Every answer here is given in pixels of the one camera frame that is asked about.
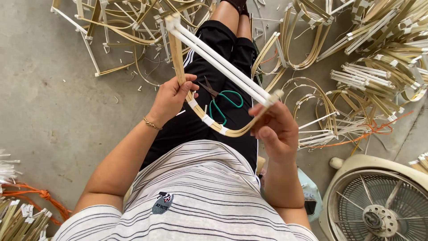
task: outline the concrete floor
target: concrete floor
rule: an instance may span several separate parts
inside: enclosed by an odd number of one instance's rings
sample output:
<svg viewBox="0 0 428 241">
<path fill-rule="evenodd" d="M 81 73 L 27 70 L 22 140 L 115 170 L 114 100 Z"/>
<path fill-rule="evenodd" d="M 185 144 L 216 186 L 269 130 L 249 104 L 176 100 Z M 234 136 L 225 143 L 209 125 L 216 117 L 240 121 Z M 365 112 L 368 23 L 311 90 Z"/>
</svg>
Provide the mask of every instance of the concrete floor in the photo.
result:
<svg viewBox="0 0 428 241">
<path fill-rule="evenodd" d="M 11 0 L 0 3 L 0 148 L 6 148 L 14 159 L 22 161 L 16 167 L 24 173 L 21 181 L 48 189 L 55 199 L 73 209 L 96 165 L 149 111 L 156 92 L 141 78 L 126 81 L 131 78 L 133 67 L 94 77 L 95 69 L 80 34 L 65 19 L 49 12 L 51 2 Z M 248 6 L 258 17 L 254 2 L 248 1 Z M 264 18 L 280 19 L 285 6 L 283 1 L 272 0 L 260 10 Z M 64 0 L 61 10 L 73 16 L 75 5 Z M 347 31 L 350 24 L 349 12 L 342 13 L 333 23 L 323 50 L 335 43 L 336 37 Z M 299 23 L 295 36 L 306 28 Z M 118 66 L 119 58 L 124 63 L 131 60 L 131 54 L 123 52 L 130 49 L 117 48 L 105 54 L 101 47 L 102 29 L 98 31 L 98 38 L 91 46 L 102 70 Z M 269 23 L 267 37 L 274 31 L 278 31 L 278 24 Z M 290 54 L 294 62 L 303 60 L 305 53 L 310 51 L 314 34 L 314 31 L 307 31 L 292 41 Z M 263 37 L 258 39 L 258 45 L 261 49 Z M 147 56 L 153 59 L 154 51 L 150 50 Z M 344 62 L 357 57 L 339 52 L 294 76 L 312 78 L 324 91 L 333 90 L 336 82 L 329 79 L 331 69 L 340 70 Z M 150 71 L 156 64 L 144 60 L 142 66 Z M 154 71 L 149 79 L 159 84 L 165 82 L 174 75 L 171 66 L 161 64 L 162 71 Z M 263 68 L 272 69 L 271 63 Z M 288 69 L 277 88 L 292 75 L 293 70 Z M 272 77 L 266 77 L 264 85 Z M 302 93 L 294 94 L 291 99 Z M 309 111 L 298 112 L 300 125 L 315 118 L 310 106 L 313 104 L 308 102 L 305 106 Z M 423 141 L 428 130 L 426 108 L 426 99 L 407 105 L 405 113 L 414 112 L 394 126 L 391 136 L 380 136 L 383 144 L 378 138 L 371 138 L 367 154 L 404 164 L 428 151 Z M 365 150 L 367 141 L 361 143 Z M 323 195 L 335 173 L 328 165 L 330 158 L 347 158 L 353 147 L 346 144 L 312 152 L 301 150 L 297 162 Z M 266 157 L 262 144 L 260 153 Z M 46 202 L 38 203 L 53 211 Z M 313 224 L 317 237 L 325 240 L 318 223 Z"/>
</svg>

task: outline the bracelet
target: bracelet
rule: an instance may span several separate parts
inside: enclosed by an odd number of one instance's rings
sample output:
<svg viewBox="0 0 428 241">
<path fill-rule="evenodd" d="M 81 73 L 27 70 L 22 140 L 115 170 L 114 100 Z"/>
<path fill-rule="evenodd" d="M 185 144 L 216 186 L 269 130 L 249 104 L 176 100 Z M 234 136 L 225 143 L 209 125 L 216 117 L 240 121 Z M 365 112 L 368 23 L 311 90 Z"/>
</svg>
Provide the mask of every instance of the bracelet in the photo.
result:
<svg viewBox="0 0 428 241">
<path fill-rule="evenodd" d="M 148 124 L 149 126 L 155 128 L 156 130 L 162 130 L 162 128 L 157 128 L 155 125 L 153 125 L 152 123 L 150 123 L 150 121 L 148 121 L 146 119 L 146 117 L 143 117 L 143 120 L 146 122 L 146 124 Z"/>
</svg>

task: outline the striped shirt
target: striped shirt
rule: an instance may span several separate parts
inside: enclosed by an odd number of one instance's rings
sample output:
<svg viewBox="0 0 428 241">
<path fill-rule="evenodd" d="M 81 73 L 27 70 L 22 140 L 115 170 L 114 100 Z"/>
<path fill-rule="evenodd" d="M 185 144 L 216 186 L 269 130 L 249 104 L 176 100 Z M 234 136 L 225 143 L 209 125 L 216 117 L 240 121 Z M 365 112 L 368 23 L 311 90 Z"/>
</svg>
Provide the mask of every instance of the striped shirt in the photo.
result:
<svg viewBox="0 0 428 241">
<path fill-rule="evenodd" d="M 123 213 L 87 207 L 53 240 L 317 240 L 307 228 L 284 223 L 261 197 L 248 162 L 220 142 L 177 146 L 139 172 L 132 188 Z"/>
</svg>

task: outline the electric fan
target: electric fan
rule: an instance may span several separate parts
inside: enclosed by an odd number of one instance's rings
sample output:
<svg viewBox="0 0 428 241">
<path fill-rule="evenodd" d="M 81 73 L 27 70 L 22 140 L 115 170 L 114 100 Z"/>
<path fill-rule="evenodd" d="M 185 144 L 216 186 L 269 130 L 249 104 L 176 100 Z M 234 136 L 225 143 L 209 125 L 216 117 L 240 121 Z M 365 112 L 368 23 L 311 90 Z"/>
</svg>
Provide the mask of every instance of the electric fan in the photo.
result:
<svg viewBox="0 0 428 241">
<path fill-rule="evenodd" d="M 330 165 L 319 218 L 330 241 L 428 241 L 428 175 L 366 155 Z"/>
</svg>

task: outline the orange rope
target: orange rope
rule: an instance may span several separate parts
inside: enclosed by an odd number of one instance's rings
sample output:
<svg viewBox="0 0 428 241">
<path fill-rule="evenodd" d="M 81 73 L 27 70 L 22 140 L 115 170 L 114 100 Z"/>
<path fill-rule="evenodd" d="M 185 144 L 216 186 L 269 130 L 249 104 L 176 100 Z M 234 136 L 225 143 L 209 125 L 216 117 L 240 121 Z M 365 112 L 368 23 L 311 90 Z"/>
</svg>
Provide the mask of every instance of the orange rope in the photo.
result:
<svg viewBox="0 0 428 241">
<path fill-rule="evenodd" d="M 26 193 L 37 193 L 39 194 L 40 197 L 50 201 L 52 203 L 52 205 L 54 205 L 54 207 L 59 211 L 59 213 L 61 214 L 61 217 L 64 221 L 66 221 L 67 219 L 70 218 L 69 213 L 71 213 L 70 210 L 67 210 L 60 202 L 58 202 L 57 200 L 53 199 L 51 197 L 51 195 L 49 194 L 48 190 L 38 190 L 34 187 L 30 187 L 27 184 L 23 183 L 23 182 L 17 182 L 14 185 L 3 185 L 6 187 L 16 187 L 18 186 L 19 188 L 26 188 L 29 190 L 20 190 L 20 191 L 3 191 L 3 196 L 13 196 L 13 197 L 17 197 L 17 198 L 21 198 L 21 199 L 25 199 L 28 201 L 28 203 L 30 203 L 31 205 L 33 205 L 37 210 L 41 211 L 42 209 L 35 204 L 31 199 L 29 199 L 28 197 L 22 196 L 21 194 L 26 194 Z M 56 220 L 54 217 L 51 217 L 51 220 L 54 224 L 56 225 L 61 225 L 62 223 L 58 220 Z"/>
<path fill-rule="evenodd" d="M 261 62 L 260 64 L 262 64 L 262 63 L 266 63 L 266 62 L 268 62 L 268 61 L 272 60 L 273 58 L 275 58 L 275 56 L 277 55 L 277 53 L 278 53 L 278 49 L 275 49 L 275 55 L 274 55 L 272 58 L 270 58 L 270 59 L 268 59 L 268 60 L 265 60 L 265 61 Z"/>
<path fill-rule="evenodd" d="M 363 139 L 363 138 L 366 138 L 367 136 L 369 136 L 369 135 L 371 135 L 371 134 L 373 134 L 373 133 L 382 134 L 382 135 L 389 135 L 389 134 L 391 134 L 391 133 L 392 133 L 392 130 L 393 130 L 393 129 L 392 129 L 392 127 L 390 127 L 389 125 L 390 125 L 391 123 L 396 122 L 396 121 L 398 121 L 399 119 L 401 119 L 401 118 L 403 118 L 403 117 L 405 117 L 405 116 L 407 116 L 407 115 L 411 114 L 411 113 L 413 113 L 413 111 L 410 111 L 409 113 L 406 113 L 406 114 L 404 114 L 404 115 L 402 115 L 402 116 L 398 117 L 396 120 L 393 120 L 393 121 L 391 121 L 391 122 L 388 122 L 388 123 L 382 124 L 382 125 L 380 125 L 380 127 L 377 127 L 377 124 L 376 124 L 376 122 L 375 122 L 374 120 L 373 120 L 373 123 L 375 124 L 375 128 L 373 128 L 373 127 L 372 127 L 371 125 L 369 125 L 369 124 L 362 124 L 362 125 L 359 125 L 359 126 L 368 126 L 368 127 L 370 127 L 370 129 L 372 130 L 372 132 L 367 133 L 367 134 L 364 134 L 364 135 L 362 135 L 362 136 L 360 136 L 360 137 L 358 137 L 358 138 L 355 138 L 354 140 L 351 140 L 351 141 L 340 142 L 340 143 L 335 143 L 335 144 L 330 144 L 330 145 L 324 145 L 324 146 L 307 146 L 307 145 L 301 145 L 301 146 L 310 147 L 310 148 L 323 148 L 323 147 L 338 146 L 338 145 L 343 145 L 343 144 L 350 143 L 350 142 L 355 142 L 355 141 L 361 140 L 361 139 Z M 390 129 L 391 129 L 391 132 L 389 132 L 389 133 L 382 133 L 382 132 L 379 132 L 379 130 L 381 130 L 381 129 L 385 128 L 385 127 L 390 128 Z"/>
</svg>

